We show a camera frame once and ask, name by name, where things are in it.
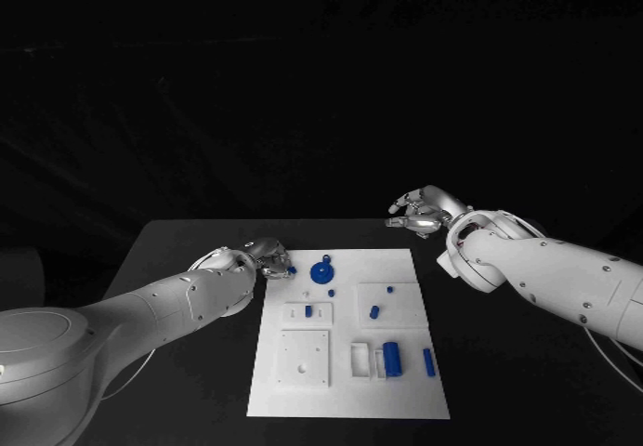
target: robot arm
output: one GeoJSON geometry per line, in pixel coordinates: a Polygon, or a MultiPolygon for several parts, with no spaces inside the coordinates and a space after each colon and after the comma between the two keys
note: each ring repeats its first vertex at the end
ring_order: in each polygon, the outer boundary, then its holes
{"type": "Polygon", "coordinates": [[[257,269],[291,277],[275,239],[224,246],[189,271],[89,306],[2,312],[0,444],[71,446],[120,371],[245,308],[257,269]]]}
{"type": "Polygon", "coordinates": [[[643,350],[642,266],[544,237],[503,211],[474,211],[434,186],[410,192],[389,212],[404,205],[407,216],[386,224],[422,238],[448,228],[438,264],[451,277],[486,293],[509,282],[533,305],[643,350]]]}

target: black curtain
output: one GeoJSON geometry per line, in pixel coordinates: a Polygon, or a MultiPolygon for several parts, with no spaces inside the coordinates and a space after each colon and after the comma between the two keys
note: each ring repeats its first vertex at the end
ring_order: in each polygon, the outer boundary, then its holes
{"type": "Polygon", "coordinates": [[[639,6],[303,3],[16,25],[0,243],[114,267],[150,220],[386,218],[435,184],[632,251],[639,6]]]}

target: blue object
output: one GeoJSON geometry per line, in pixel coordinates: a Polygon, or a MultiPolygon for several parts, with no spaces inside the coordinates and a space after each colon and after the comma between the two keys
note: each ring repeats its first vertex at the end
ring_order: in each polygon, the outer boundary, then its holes
{"type": "Polygon", "coordinates": [[[333,275],[332,257],[324,254],[323,261],[311,266],[311,281],[323,285],[332,281],[333,275]]]}
{"type": "Polygon", "coordinates": [[[382,350],[385,353],[386,376],[402,376],[402,363],[399,362],[398,343],[386,342],[382,350]]]}
{"type": "Polygon", "coordinates": [[[435,376],[435,369],[433,367],[431,349],[425,348],[424,353],[425,353],[425,374],[428,376],[435,376]]]}

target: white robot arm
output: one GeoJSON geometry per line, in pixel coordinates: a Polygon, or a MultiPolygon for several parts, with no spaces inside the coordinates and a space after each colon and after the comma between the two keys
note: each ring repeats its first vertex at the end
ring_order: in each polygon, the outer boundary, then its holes
{"type": "Polygon", "coordinates": [[[296,272],[275,239],[224,246],[182,274],[87,307],[0,312],[0,444],[71,446],[124,367],[247,307],[257,269],[271,280],[296,272]]]}
{"type": "Polygon", "coordinates": [[[438,257],[451,277],[490,293],[508,281],[521,296],[568,321],[643,350],[643,267],[551,239],[505,211],[474,211],[435,186],[402,196],[407,216],[386,225],[422,238],[448,228],[438,257]]]}

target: black table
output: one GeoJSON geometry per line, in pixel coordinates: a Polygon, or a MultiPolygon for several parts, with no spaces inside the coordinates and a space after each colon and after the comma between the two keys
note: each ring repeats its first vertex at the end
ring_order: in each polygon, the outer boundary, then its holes
{"type": "MultiPolygon", "coordinates": [[[[290,250],[411,250],[451,420],[245,416],[265,295],[260,277],[251,305],[157,349],[125,390],[101,403],[79,446],[640,442],[643,398],[581,328],[523,301],[509,284],[484,294],[451,279],[435,263],[443,232],[424,241],[410,230],[386,228],[384,219],[154,221],[105,298],[187,270],[222,245],[262,236],[290,250]]],[[[298,267],[307,274],[309,266],[298,267]]]]}

